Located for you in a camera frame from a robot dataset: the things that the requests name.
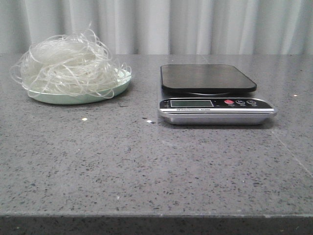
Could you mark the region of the light green round plate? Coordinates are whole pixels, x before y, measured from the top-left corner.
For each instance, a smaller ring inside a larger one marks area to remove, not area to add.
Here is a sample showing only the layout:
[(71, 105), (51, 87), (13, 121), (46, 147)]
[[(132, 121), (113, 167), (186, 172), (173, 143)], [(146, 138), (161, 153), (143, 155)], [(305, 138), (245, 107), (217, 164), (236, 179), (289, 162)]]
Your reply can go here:
[(88, 104), (94, 103), (106, 99), (111, 99), (121, 93), (123, 93), (132, 78), (132, 73), (127, 70), (122, 70), (118, 72), (118, 85), (111, 88), (99, 91), (100, 96), (93, 96), (90, 94), (80, 94), (77, 96), (70, 96), (68, 94), (47, 94), (47, 93), (39, 93), (32, 90), (28, 91), (28, 96), (49, 104), (57, 104), (57, 105), (77, 105), (77, 104)]

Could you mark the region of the black silver kitchen scale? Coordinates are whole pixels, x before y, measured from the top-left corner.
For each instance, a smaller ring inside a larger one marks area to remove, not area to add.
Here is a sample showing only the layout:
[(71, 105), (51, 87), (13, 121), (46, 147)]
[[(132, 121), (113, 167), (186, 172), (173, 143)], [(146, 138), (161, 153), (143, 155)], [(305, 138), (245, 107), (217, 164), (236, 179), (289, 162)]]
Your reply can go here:
[(257, 84), (231, 65), (163, 65), (158, 112), (178, 125), (258, 125), (277, 110), (256, 90)]

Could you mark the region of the white translucent vermicelli bundle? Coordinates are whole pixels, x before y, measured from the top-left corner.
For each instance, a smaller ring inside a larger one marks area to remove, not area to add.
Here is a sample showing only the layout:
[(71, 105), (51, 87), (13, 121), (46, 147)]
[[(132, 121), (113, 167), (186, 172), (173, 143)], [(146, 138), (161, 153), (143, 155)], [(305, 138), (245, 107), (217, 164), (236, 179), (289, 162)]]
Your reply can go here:
[(132, 69), (114, 59), (90, 28), (32, 44), (10, 69), (30, 97), (43, 94), (113, 98), (127, 85)]

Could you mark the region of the white pleated curtain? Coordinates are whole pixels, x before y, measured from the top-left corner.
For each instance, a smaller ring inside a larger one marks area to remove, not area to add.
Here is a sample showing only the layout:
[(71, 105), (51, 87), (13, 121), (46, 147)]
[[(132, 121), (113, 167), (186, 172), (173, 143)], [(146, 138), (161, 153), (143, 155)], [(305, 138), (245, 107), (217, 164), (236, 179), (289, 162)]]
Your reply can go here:
[(310, 0), (3, 0), (0, 50), (90, 27), (115, 54), (312, 54)]

